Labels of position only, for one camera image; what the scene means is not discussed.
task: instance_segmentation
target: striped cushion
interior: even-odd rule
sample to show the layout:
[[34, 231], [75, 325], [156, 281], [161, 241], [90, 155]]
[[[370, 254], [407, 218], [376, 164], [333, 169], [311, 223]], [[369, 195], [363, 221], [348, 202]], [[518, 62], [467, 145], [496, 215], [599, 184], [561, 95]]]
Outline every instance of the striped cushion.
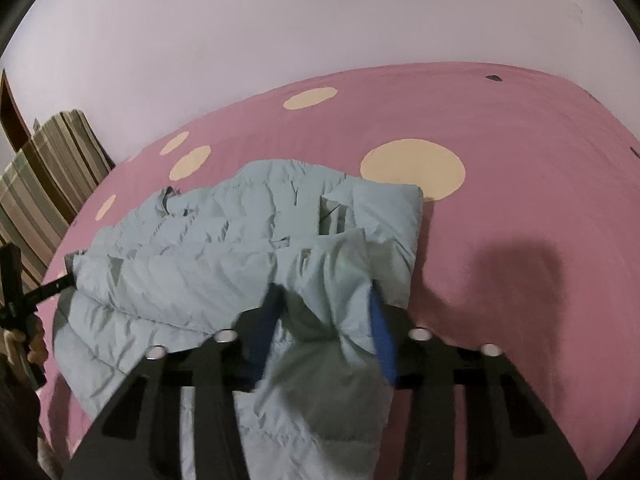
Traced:
[[113, 169], [79, 110], [50, 118], [34, 134], [33, 145], [74, 214]]
[[40, 285], [69, 224], [112, 168], [78, 110], [53, 116], [6, 168], [0, 177], [0, 243], [20, 247], [25, 291]]

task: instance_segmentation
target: cream polka dot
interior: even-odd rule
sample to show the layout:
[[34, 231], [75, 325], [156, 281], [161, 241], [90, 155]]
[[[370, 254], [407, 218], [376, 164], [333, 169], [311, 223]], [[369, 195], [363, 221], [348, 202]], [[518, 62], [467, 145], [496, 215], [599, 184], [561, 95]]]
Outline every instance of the cream polka dot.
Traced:
[[371, 150], [360, 174], [375, 182], [416, 184], [426, 201], [449, 196], [465, 181], [465, 167], [455, 153], [420, 139], [394, 140]]
[[98, 211], [98, 214], [95, 216], [96, 221], [102, 220], [102, 217], [107, 213], [107, 211], [115, 201], [116, 201], [115, 195], [111, 195], [107, 200], [104, 201], [104, 204], [102, 204], [102, 207]]
[[175, 181], [189, 176], [204, 164], [209, 153], [211, 153], [211, 146], [200, 146], [191, 150], [171, 168], [169, 179]]
[[182, 132], [181, 134], [177, 134], [173, 139], [171, 139], [168, 143], [164, 145], [164, 148], [160, 150], [160, 155], [166, 155], [167, 153], [171, 153], [178, 146], [180, 146], [186, 139], [189, 137], [188, 132]]
[[317, 104], [320, 104], [322, 101], [331, 99], [337, 93], [338, 91], [331, 86], [324, 86], [322, 88], [312, 88], [311, 90], [306, 90], [300, 94], [290, 97], [289, 99], [284, 101], [283, 106], [287, 110], [300, 110], [300, 108], [306, 108], [308, 106], [317, 105]]

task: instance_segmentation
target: pink bedsheet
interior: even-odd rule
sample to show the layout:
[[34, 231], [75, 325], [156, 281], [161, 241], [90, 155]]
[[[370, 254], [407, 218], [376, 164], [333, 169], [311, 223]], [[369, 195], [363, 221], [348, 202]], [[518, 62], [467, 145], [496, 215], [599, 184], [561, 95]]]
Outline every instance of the pink bedsheet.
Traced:
[[[498, 75], [501, 82], [487, 79]], [[289, 110], [302, 91], [332, 87]], [[173, 151], [159, 155], [176, 134]], [[373, 148], [426, 139], [466, 168], [452, 195], [425, 204], [411, 312], [450, 342], [500, 345], [551, 410], [591, 478], [640, 417], [640, 143], [578, 86], [473, 63], [355, 70], [297, 82], [199, 118], [118, 165], [87, 201], [52, 261], [87, 247], [159, 188], [212, 186], [257, 158], [296, 158], [359, 174]], [[172, 182], [192, 149], [211, 153]], [[105, 200], [116, 195], [100, 221]], [[49, 328], [54, 301], [40, 314]], [[54, 359], [42, 425], [68, 456], [90, 422]], [[396, 396], [377, 478], [392, 478], [406, 396]]]

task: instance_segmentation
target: white wall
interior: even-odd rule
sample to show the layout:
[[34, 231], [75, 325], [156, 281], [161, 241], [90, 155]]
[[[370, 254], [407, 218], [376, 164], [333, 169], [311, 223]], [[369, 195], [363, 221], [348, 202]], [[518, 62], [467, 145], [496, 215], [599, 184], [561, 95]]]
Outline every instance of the white wall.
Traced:
[[565, 76], [640, 137], [640, 46], [611, 0], [37, 0], [1, 61], [27, 124], [81, 108], [120, 161], [294, 80], [436, 60]]

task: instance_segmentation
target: wrinkled fabric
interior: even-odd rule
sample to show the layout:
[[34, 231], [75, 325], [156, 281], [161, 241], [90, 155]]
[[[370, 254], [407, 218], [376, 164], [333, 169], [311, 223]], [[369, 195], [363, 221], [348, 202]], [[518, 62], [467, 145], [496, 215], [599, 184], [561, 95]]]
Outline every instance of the wrinkled fabric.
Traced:
[[[391, 392], [369, 329], [372, 280], [406, 307], [421, 221], [416, 186], [292, 160], [261, 160], [211, 188], [149, 197], [66, 264], [54, 354], [95, 417], [151, 345], [193, 348], [287, 289], [263, 380], [236, 393], [252, 478], [368, 478]], [[193, 391], [181, 457], [194, 478]]]

